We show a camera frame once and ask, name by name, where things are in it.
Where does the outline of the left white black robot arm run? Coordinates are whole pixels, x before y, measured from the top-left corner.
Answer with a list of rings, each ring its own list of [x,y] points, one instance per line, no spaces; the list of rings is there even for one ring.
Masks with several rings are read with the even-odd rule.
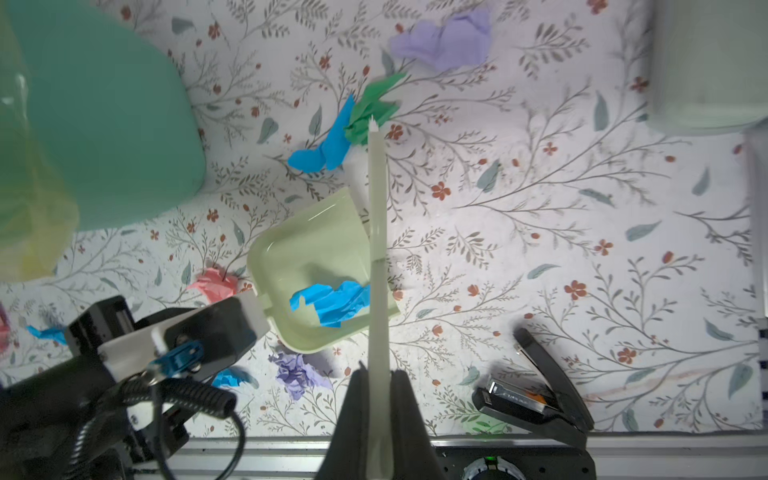
[[[100,301],[64,331],[72,356],[1,393],[1,474],[12,479],[130,479],[167,461],[197,415],[235,420],[216,376],[270,325],[253,291],[135,320]]]

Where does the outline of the green bin with bag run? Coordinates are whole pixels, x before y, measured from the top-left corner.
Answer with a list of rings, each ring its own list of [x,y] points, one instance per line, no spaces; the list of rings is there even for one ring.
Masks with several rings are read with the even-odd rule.
[[[78,232],[193,197],[206,160],[171,61],[84,1],[1,5],[1,278],[50,276]]]

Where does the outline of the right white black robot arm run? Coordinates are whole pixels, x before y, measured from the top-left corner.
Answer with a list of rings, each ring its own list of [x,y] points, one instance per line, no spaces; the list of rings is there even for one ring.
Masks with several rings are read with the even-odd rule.
[[[379,419],[370,405],[369,373],[350,380],[338,422],[317,479],[367,479],[369,426]],[[485,454],[468,447],[431,444],[408,375],[396,371],[390,382],[389,423],[393,472],[387,479],[595,479],[585,451],[572,447],[514,447]]]

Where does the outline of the blue green paper scrap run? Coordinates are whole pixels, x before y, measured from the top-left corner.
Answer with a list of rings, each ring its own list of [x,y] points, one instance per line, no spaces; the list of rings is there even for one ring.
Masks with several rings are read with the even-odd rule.
[[[381,97],[405,76],[404,72],[393,74],[369,84],[358,99],[350,96],[320,146],[294,152],[288,158],[288,165],[303,173],[339,168],[352,145],[368,143],[370,119],[382,126],[397,112],[397,103],[385,102]]]

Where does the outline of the pink paper scrap centre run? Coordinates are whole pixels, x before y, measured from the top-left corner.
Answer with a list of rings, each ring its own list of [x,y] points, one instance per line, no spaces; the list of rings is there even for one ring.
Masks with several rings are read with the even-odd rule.
[[[236,295],[238,282],[236,276],[224,275],[216,268],[208,268],[187,289],[197,290],[213,304]]]

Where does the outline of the light green dustpan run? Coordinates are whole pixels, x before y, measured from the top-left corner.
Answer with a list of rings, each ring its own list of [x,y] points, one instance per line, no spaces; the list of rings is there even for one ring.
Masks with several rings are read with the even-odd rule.
[[[343,188],[258,236],[247,256],[261,308],[283,344],[312,354],[368,330],[370,308],[340,328],[320,324],[315,309],[293,311],[292,295],[314,284],[339,287],[344,281],[370,285],[370,239],[349,189]],[[389,320],[399,314],[388,285]]]

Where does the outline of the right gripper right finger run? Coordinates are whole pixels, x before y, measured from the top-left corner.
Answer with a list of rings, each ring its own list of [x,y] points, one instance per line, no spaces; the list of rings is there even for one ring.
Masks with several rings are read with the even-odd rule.
[[[406,372],[392,373],[391,427],[394,479],[438,480],[444,471],[430,443],[410,379]]]

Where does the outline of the purple paper scrap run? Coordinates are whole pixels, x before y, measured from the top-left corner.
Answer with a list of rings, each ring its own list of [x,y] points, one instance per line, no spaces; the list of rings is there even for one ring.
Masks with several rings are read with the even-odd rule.
[[[308,389],[331,389],[330,380],[308,364],[303,354],[279,352],[269,357],[277,367],[276,379],[293,401],[300,400]]]
[[[491,43],[491,19],[486,8],[456,14],[438,26],[420,20],[410,30],[392,37],[391,53],[429,65],[437,72],[486,62]]]

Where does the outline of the light green hand brush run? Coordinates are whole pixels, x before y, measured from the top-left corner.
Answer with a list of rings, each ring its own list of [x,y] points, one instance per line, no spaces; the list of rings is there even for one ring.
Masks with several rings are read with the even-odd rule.
[[[389,314],[387,283],[387,161],[384,137],[375,119],[368,123],[370,223],[369,431],[366,477],[391,479]]]

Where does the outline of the pink paper scrap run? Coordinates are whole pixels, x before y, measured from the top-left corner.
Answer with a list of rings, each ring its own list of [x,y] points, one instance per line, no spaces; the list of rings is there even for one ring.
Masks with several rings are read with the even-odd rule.
[[[12,343],[12,330],[3,306],[0,306],[0,354],[4,354]]]
[[[216,268],[208,268],[187,289],[197,290],[213,304],[236,295],[238,282],[236,276],[224,275]]]

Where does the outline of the purple paper scrap near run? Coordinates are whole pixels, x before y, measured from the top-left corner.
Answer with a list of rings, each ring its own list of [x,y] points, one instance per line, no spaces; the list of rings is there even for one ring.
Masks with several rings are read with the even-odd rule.
[[[279,352],[269,357],[277,367],[276,379],[293,401],[300,400],[308,389],[331,389],[330,380],[308,364],[303,354]]]

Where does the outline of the purple paper scrap far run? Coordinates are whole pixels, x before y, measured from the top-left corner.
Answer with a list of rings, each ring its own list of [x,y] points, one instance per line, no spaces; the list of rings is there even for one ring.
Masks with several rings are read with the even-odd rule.
[[[392,37],[391,53],[429,65],[437,72],[486,62],[491,43],[491,19],[486,8],[456,14],[438,26],[420,20],[410,30]]]

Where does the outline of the pink paper scrap left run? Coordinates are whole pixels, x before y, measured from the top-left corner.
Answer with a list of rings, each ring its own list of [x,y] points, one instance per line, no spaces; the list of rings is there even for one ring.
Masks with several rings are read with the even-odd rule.
[[[0,306],[0,354],[4,354],[12,343],[12,330],[3,306]]]

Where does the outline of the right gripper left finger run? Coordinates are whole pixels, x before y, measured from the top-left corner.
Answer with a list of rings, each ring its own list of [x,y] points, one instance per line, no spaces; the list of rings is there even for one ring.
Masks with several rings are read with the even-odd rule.
[[[336,428],[315,479],[365,479],[368,428],[369,373],[361,367],[351,374]]]

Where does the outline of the black stapler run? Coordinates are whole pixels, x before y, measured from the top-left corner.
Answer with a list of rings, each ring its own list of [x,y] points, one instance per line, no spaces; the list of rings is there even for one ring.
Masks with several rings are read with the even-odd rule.
[[[535,367],[544,383],[513,385],[492,377],[478,387],[472,403],[483,415],[542,438],[584,450],[594,420],[563,369],[524,327],[514,331],[518,352]]]

